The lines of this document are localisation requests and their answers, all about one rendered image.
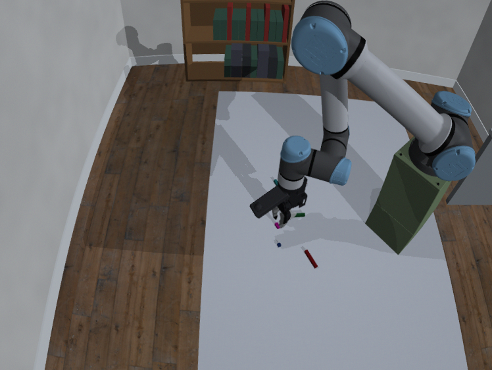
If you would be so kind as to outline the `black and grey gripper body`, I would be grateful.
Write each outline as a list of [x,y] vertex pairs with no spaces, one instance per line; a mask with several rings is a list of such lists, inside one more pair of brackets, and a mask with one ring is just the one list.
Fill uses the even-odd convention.
[[[285,189],[278,182],[278,186],[279,186],[279,188],[282,191],[284,191],[284,192],[286,192],[288,194],[289,193],[292,193],[292,194],[289,194],[289,198],[287,198],[283,203],[281,203],[280,205],[277,206],[278,209],[282,213],[285,213],[285,209],[291,210],[292,208],[294,208],[294,207],[296,207],[298,205],[299,205],[299,208],[305,205],[306,200],[307,200],[307,194],[305,193],[305,188],[306,188],[306,185],[307,185],[307,180],[308,179],[305,177],[304,182],[303,182],[303,185],[300,188],[296,189],[296,190],[288,190],[288,189]],[[305,199],[305,202],[303,203],[304,199]],[[297,204],[295,204],[295,203],[297,203]],[[290,209],[290,205],[292,205],[291,206],[291,209]]]

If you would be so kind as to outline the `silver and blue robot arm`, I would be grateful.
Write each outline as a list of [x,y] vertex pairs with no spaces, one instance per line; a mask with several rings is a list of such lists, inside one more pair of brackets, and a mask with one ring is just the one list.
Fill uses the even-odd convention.
[[320,75],[324,137],[320,151],[301,136],[284,141],[278,171],[283,188],[300,188],[305,176],[346,185],[351,171],[351,160],[345,158],[350,134],[347,80],[415,137],[408,154],[420,171],[445,181],[473,171],[470,104],[455,93],[439,91],[430,105],[368,50],[341,5],[311,4],[293,31],[291,48],[305,69]]

